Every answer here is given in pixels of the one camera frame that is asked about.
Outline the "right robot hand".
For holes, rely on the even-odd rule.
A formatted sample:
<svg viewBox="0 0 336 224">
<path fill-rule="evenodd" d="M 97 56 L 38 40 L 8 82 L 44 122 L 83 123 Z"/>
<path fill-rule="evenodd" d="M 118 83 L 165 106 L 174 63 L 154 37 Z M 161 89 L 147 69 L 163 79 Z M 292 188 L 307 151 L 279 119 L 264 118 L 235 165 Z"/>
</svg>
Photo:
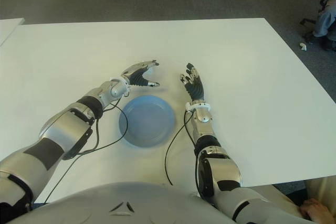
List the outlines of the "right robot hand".
<svg viewBox="0 0 336 224">
<path fill-rule="evenodd" d="M 186 74 L 180 74 L 180 81 L 185 90 L 191 97 L 191 100 L 204 102 L 204 88 L 197 69 L 193 64 L 186 65 Z"/>
</svg>

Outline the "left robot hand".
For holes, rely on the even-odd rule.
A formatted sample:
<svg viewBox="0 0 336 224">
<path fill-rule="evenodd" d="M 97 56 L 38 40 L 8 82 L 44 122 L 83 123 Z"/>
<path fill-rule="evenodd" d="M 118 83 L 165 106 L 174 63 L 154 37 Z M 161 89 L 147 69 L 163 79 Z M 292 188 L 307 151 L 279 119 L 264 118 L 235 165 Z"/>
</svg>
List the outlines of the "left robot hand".
<svg viewBox="0 0 336 224">
<path fill-rule="evenodd" d="M 159 87 L 160 84 L 158 82 L 149 81 L 143 77 L 145 72 L 150 70 L 152 67 L 159 65 L 160 64 L 156 60 L 141 61 L 125 69 L 122 72 L 121 76 L 131 86 L 153 87 L 153 88 Z"/>
</svg>

